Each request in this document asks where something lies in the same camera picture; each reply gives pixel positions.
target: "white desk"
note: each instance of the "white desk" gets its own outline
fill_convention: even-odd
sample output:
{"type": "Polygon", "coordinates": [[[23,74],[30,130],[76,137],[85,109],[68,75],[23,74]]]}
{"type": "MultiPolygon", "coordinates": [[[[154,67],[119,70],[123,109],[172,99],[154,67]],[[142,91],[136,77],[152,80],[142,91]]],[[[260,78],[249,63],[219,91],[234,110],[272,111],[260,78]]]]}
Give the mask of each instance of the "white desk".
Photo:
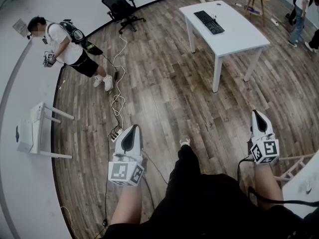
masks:
{"type": "Polygon", "coordinates": [[[256,67],[263,48],[270,44],[262,33],[244,16],[223,1],[190,5],[180,8],[180,10],[185,16],[191,52],[195,52],[194,27],[215,53],[213,92],[216,93],[218,90],[224,56],[245,50],[257,49],[244,78],[244,81],[247,82],[256,67]],[[209,15],[213,14],[217,16],[217,22],[225,32],[216,35],[212,34],[194,15],[194,12],[201,10],[204,10],[209,15]]]}
{"type": "MultiPolygon", "coordinates": [[[[319,201],[319,151],[307,165],[283,186],[284,200],[319,201]]],[[[316,208],[305,205],[285,204],[289,210],[304,218],[316,208]]]]}
{"type": "Polygon", "coordinates": [[[64,112],[62,112],[62,111],[60,111],[52,106],[47,105],[44,102],[41,102],[40,104],[33,107],[31,109],[31,112],[30,112],[30,119],[32,122],[32,138],[33,138],[33,146],[30,150],[30,153],[41,154],[41,155],[45,155],[45,156],[49,156],[49,157],[72,158],[72,156],[70,156],[70,155],[62,155],[62,154],[51,153],[51,152],[46,152],[46,151],[40,150],[41,131],[42,131],[42,123],[43,123],[44,118],[49,119],[51,121],[54,121],[56,123],[61,123],[60,120],[47,116],[44,113],[44,109],[51,110],[57,114],[60,114],[61,116],[68,118],[68,119],[71,119],[71,120],[74,119],[74,116],[66,114],[66,113],[64,113],[64,112]],[[36,113],[39,113],[38,120],[35,119],[36,113]]]}

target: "wooden floor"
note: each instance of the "wooden floor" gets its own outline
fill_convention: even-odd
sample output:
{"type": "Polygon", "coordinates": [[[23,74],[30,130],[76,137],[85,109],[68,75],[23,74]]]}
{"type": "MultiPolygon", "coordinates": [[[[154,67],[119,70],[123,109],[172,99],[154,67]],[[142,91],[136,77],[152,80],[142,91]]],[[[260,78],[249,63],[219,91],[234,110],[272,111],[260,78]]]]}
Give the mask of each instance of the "wooden floor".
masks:
{"type": "MultiPolygon", "coordinates": [[[[291,29],[285,14],[291,6],[284,0],[266,2],[265,28],[260,17],[252,16],[252,23],[271,45],[263,51],[247,83],[243,78],[252,52],[226,56],[219,90],[214,94],[214,54],[196,32],[196,53],[190,52],[184,18],[178,10],[196,3],[198,0],[164,0],[152,4],[136,13],[147,19],[135,24],[137,32],[125,29],[123,38],[129,43],[115,62],[127,72],[119,84],[126,98],[124,127],[135,123],[141,127],[144,150],[166,180],[184,135],[190,137],[203,173],[226,173],[236,178],[238,161],[247,155],[252,109],[265,113],[272,121],[281,156],[314,153],[319,148],[319,57],[309,53],[303,41],[298,48],[288,45],[291,29]],[[274,26],[271,17],[282,21],[280,26],[274,26]]],[[[234,8],[243,14],[242,8],[234,8]]],[[[125,44],[119,28],[119,24],[112,23],[90,38],[111,60],[125,44]]],[[[314,32],[306,22],[304,40],[310,41],[314,32]]],[[[94,59],[113,74],[112,66],[103,57],[94,59]]],[[[112,96],[102,86],[93,88],[93,82],[67,67],[56,101],[58,109],[75,116],[74,121],[62,119],[55,126],[54,151],[73,156],[71,160],[55,159],[55,167],[62,203],[70,210],[80,239],[93,238],[103,228],[107,135],[117,124],[110,108],[112,96]]],[[[111,155],[114,145],[110,144],[110,148],[111,155]]],[[[242,164],[243,190],[253,185],[250,165],[242,164]]],[[[288,166],[282,162],[273,169],[280,175],[288,166]]],[[[166,189],[151,162],[147,162],[145,176],[151,193],[143,180],[143,221],[152,214],[153,205],[163,199],[166,189]]],[[[120,189],[111,183],[107,188],[110,221],[120,189]]]]}

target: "black hair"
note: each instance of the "black hair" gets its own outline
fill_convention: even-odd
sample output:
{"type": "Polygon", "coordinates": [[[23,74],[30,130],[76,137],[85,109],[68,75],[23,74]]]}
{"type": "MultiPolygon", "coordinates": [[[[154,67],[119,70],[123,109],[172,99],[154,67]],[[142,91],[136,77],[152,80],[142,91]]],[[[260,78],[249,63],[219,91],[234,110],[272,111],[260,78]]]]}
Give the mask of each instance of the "black hair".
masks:
{"type": "Polygon", "coordinates": [[[34,17],[32,20],[30,20],[29,25],[28,25],[28,31],[36,31],[37,30],[37,26],[38,23],[40,23],[41,25],[45,25],[46,24],[46,20],[44,19],[44,17],[34,17]]]}

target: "bag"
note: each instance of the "bag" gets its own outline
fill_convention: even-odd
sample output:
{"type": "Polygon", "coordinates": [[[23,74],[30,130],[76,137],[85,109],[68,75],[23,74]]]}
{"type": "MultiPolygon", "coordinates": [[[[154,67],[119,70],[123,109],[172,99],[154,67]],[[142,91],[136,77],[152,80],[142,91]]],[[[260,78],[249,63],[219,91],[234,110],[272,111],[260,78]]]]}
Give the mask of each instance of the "bag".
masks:
{"type": "MultiPolygon", "coordinates": [[[[49,29],[52,24],[56,24],[56,23],[51,23],[48,26],[49,36],[50,36],[49,29]]],[[[58,25],[62,27],[70,35],[72,42],[74,42],[75,44],[81,45],[82,48],[85,49],[88,53],[95,56],[103,54],[103,51],[100,50],[98,47],[96,47],[93,43],[89,42],[86,36],[84,35],[84,33],[81,30],[79,30],[75,25],[73,25],[70,19],[65,19],[62,22],[60,22],[58,25]]]]}

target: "backpack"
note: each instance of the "backpack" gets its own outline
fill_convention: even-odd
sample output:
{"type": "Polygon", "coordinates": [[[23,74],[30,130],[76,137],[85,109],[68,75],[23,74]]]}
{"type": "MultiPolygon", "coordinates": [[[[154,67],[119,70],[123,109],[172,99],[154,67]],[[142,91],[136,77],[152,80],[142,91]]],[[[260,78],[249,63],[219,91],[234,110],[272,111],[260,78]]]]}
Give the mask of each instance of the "backpack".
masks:
{"type": "Polygon", "coordinates": [[[81,30],[79,30],[75,25],[73,25],[70,19],[65,19],[60,23],[51,23],[48,26],[47,30],[49,36],[49,29],[50,26],[53,24],[58,24],[60,27],[62,27],[70,35],[72,42],[81,45],[82,48],[85,49],[88,53],[95,56],[103,54],[103,51],[96,47],[93,43],[89,42],[84,33],[81,30]]]}

